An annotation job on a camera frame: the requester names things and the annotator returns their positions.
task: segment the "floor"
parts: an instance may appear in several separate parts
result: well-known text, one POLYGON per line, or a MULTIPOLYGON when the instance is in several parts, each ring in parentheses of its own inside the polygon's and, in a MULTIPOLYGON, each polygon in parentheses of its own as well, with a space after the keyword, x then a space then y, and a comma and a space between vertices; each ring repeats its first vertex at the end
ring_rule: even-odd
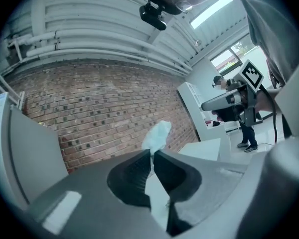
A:
MULTIPOLYGON (((281 116, 276 119, 277 142, 284 140, 281 116)), ((242 140, 241 131, 233 131, 229 134, 231 141, 230 162, 238 164, 249 164, 252 156, 257 152, 269 151, 274 145, 275 134, 273 118, 266 119, 262 124, 254 126, 258 150, 245 153, 243 148, 237 148, 242 140)), ((166 230, 168 219, 168 207, 166 206, 169 196, 161 185, 158 177, 153 174, 148 178, 145 193, 150 197, 151 214, 163 230, 166 230)))

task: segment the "jeans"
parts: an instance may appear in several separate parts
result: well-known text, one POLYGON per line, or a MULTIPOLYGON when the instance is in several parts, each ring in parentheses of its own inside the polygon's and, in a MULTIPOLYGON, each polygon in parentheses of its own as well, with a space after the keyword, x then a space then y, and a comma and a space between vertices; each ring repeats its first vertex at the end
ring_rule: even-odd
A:
POLYGON ((257 141, 255 139, 255 131, 251 126, 245 126, 245 124, 242 124, 239 122, 241 131, 243 132, 243 143, 250 142, 251 146, 258 146, 257 141))

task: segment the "ceiling pipe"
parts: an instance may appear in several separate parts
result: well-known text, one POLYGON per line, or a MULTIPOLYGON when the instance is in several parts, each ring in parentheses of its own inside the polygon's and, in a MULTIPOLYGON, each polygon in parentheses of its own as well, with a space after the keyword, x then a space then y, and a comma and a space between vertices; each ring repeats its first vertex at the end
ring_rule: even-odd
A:
POLYGON ((142 58, 142 57, 138 57, 138 56, 134 56, 134 55, 130 55, 130 54, 125 54, 125 53, 121 53, 121 52, 117 52, 117 51, 109 51, 109 50, 98 50, 98 49, 64 49, 64 50, 54 50, 54 51, 50 51, 50 52, 45 52, 33 57, 27 57, 25 58, 23 61, 24 62, 28 62, 31 61, 33 59, 37 59, 37 58, 44 58, 46 56, 56 56, 56 55, 63 55, 63 54, 73 54, 73 53, 96 53, 96 54, 106 54, 106 55, 116 55, 116 56, 120 56, 120 57, 127 57, 127 58, 133 58, 133 59, 137 59, 137 60, 141 60, 144 62, 149 62, 151 64, 155 64, 155 65, 159 65, 163 68, 165 68, 165 71, 173 71, 174 73, 176 73, 177 75, 180 76, 186 76, 188 75, 188 73, 183 73, 183 72, 179 72, 173 68, 167 67, 165 65, 159 64, 155 61, 146 59, 146 58, 142 58))
POLYGON ((103 31, 103 30, 95 30, 95 29, 69 29, 69 30, 59 30, 59 31, 54 31, 54 32, 49 32, 41 35, 37 35, 35 37, 29 38, 28 40, 25 41, 25 44, 33 44, 38 41, 43 41, 43 40, 49 40, 49 39, 57 39, 59 37, 74 37, 74 36, 86 36, 86 37, 107 37, 110 39, 115 39, 115 40, 121 40, 129 43, 133 43, 135 45, 139 45, 145 48, 148 48, 154 52, 163 54, 164 56, 168 57, 169 59, 175 61, 176 63, 179 63, 182 65, 185 69, 192 71, 192 68, 188 65, 186 65, 184 62, 180 61, 177 57, 174 57, 173 55, 166 54, 166 51, 163 49, 160 49, 159 47, 156 47, 152 44, 149 44, 145 41, 138 40, 136 38, 126 36, 123 34, 118 34, 118 33, 113 33, 113 32, 108 32, 108 31, 103 31))
POLYGON ((104 43, 104 42, 65 42, 65 43, 55 43, 51 44, 45 47, 37 48, 34 50, 29 50, 27 51, 26 55, 27 57, 33 57, 37 56, 46 52, 51 52, 55 50, 64 50, 64 49, 75 49, 75 48, 97 48, 97 49, 102 49, 102 50, 117 50, 121 52, 130 52, 134 53, 136 55, 142 55, 151 59, 154 59, 158 62, 161 62, 163 64, 169 65, 171 67, 177 68, 178 70, 188 74, 184 68, 175 65, 173 62, 170 62, 168 60, 165 60, 164 58, 160 58, 157 55, 154 54, 148 54, 145 51, 139 51, 135 48, 131 47, 125 47, 123 45, 115 45, 113 46, 112 44, 109 43, 104 43))

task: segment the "black cable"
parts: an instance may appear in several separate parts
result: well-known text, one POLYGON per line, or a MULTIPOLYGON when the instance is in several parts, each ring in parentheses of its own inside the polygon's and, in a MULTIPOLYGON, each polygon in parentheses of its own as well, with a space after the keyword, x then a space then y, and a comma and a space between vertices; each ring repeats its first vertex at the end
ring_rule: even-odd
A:
POLYGON ((267 98, 269 99, 269 102, 271 106, 273 107, 273 122, 274 122, 274 131, 275 131, 275 143, 277 143, 277 129, 276 129, 276 106, 274 103, 273 98, 269 95, 268 91, 265 89, 265 87, 261 84, 259 89, 265 93, 267 98))

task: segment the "person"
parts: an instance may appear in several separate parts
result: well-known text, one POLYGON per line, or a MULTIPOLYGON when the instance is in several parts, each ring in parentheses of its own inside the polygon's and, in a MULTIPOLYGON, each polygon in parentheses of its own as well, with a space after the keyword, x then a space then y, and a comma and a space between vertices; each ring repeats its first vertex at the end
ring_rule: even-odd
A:
MULTIPOLYGON (((191 4, 188 9, 207 0, 162 0, 170 6, 191 4)), ((254 45, 267 57, 270 71, 281 84, 268 90, 274 100, 299 64, 299 29, 282 0, 241 0, 247 14, 249 33, 254 45)), ((280 113, 275 103, 276 112, 280 113)), ((256 112, 272 112, 270 100, 263 91, 257 92, 256 112)))
MULTIPOLYGON (((224 77, 217 75, 214 77, 213 87, 217 89, 227 90, 227 81, 224 77)), ((239 122, 241 131, 243 133, 243 140, 237 145, 238 148, 246 147, 245 152, 251 152, 258 149, 258 144, 255 138, 255 131, 251 126, 246 126, 245 124, 239 122)))

